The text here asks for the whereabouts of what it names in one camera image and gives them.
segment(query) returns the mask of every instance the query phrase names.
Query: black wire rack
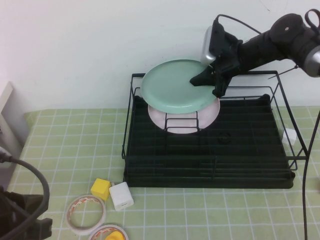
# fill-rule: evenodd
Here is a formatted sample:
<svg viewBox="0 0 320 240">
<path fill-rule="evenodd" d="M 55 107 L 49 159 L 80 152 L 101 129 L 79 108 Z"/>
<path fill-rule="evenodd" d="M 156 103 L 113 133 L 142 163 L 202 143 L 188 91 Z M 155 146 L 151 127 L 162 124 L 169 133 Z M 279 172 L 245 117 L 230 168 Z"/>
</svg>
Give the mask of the black wire rack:
<svg viewBox="0 0 320 240">
<path fill-rule="evenodd" d="M 205 129 L 199 127 L 198 113 L 189 118 L 195 121 L 195 133 L 170 133 L 168 118 L 160 129 L 149 117 L 148 104 L 139 96 L 135 81 L 144 73 L 131 78 L 130 97 L 122 145 L 125 159 L 123 180 L 130 187 L 174 188 L 254 188 L 289 189 L 293 186 L 297 161 L 308 161 L 315 135 L 309 148 L 302 138 L 286 98 L 277 71 L 250 71 L 248 78 L 274 75 L 271 86 L 229 86 L 245 90 L 246 95 L 220 98 L 216 120 Z M 282 98 L 285 107 L 278 106 Z M 287 112 L 286 122 L 282 117 Z M 297 134 L 294 145 L 286 126 Z M 282 132 L 288 144 L 282 143 Z"/>
</svg>

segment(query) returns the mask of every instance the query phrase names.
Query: yellow block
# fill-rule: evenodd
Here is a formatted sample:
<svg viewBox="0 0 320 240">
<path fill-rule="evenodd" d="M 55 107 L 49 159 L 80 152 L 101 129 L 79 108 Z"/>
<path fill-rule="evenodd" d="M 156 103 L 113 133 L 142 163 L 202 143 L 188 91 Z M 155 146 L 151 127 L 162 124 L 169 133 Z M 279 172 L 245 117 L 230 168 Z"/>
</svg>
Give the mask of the yellow block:
<svg viewBox="0 0 320 240">
<path fill-rule="evenodd" d="M 112 232 L 105 240 L 125 240 L 124 236 L 119 231 Z"/>
<path fill-rule="evenodd" d="M 92 195 L 95 195 L 101 198 L 103 201 L 106 201 L 109 197 L 109 188 L 111 183 L 107 180 L 97 178 L 91 188 Z"/>
</svg>

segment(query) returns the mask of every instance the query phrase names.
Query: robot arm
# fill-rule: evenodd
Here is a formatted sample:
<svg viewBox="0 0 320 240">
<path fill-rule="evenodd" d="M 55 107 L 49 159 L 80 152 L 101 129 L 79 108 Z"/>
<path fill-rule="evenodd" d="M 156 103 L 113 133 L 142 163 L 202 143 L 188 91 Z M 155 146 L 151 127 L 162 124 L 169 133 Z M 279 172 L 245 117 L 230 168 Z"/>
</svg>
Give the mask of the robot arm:
<svg viewBox="0 0 320 240">
<path fill-rule="evenodd" d="M 208 28 L 202 48 L 201 62 L 208 67 L 190 82 L 194 86 L 215 86 L 212 93 L 219 98 L 234 76 L 283 59 L 293 60 L 311 77 L 320 77 L 320 23 L 315 26 L 309 12 L 315 12 L 319 20 L 320 12 L 312 9 L 305 14 L 310 27 L 300 15 L 291 13 L 245 43 L 225 32 L 218 16 Z"/>
</svg>

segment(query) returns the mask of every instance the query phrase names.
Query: grid pattern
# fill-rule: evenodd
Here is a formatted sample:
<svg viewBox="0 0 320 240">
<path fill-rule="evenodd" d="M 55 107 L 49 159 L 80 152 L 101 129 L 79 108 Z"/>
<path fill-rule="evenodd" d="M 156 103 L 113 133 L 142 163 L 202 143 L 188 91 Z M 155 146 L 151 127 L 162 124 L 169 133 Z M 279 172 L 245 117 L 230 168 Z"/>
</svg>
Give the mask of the grid pattern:
<svg viewBox="0 0 320 240">
<path fill-rule="evenodd" d="M 319 107 L 291 109 L 308 143 Z M 290 127 L 284 110 L 281 115 Z M 96 178 L 122 181 L 126 117 L 126 109 L 49 109 L 26 114 L 30 134 L 21 158 L 37 167 L 49 183 L 49 208 L 41 217 L 53 219 L 50 239 L 88 239 L 68 229 L 64 212 L 76 197 L 90 192 Z M 298 141 L 293 148 L 299 151 Z M 116 212 L 109 198 L 105 222 L 124 228 L 130 240 L 300 240 L 304 238 L 303 167 L 301 161 L 293 188 L 286 190 L 131 188 L 134 205 Z M 311 240 L 320 239 L 319 173 L 318 131 L 306 182 Z M 9 190 L 41 194 L 42 186 L 18 166 Z M 72 218 L 76 224 L 90 225 L 100 217 L 99 211 L 95 205 L 81 205 Z"/>
</svg>

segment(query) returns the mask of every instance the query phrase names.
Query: white block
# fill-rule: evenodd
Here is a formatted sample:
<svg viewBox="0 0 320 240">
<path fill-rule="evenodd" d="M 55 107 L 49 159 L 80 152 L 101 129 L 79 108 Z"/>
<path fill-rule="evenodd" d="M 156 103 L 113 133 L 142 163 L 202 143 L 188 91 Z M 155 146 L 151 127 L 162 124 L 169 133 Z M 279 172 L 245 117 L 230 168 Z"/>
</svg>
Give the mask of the white block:
<svg viewBox="0 0 320 240">
<path fill-rule="evenodd" d="M 120 211 L 134 204 L 134 200 L 126 182 L 111 186 L 109 191 L 116 211 Z"/>
<path fill-rule="evenodd" d="M 290 140 L 290 143 L 291 145 L 294 145 L 295 142 L 296 142 L 296 139 L 297 139 L 297 133 L 294 129 L 291 129 L 291 128 L 286 128 L 285 129 L 287 134 L 288 134 L 288 138 Z M 289 144 L 289 141 L 288 141 L 288 138 L 287 138 L 287 135 L 286 135 L 286 132 L 283 131 L 283 136 L 282 136 L 282 142 L 284 144 Z"/>
</svg>

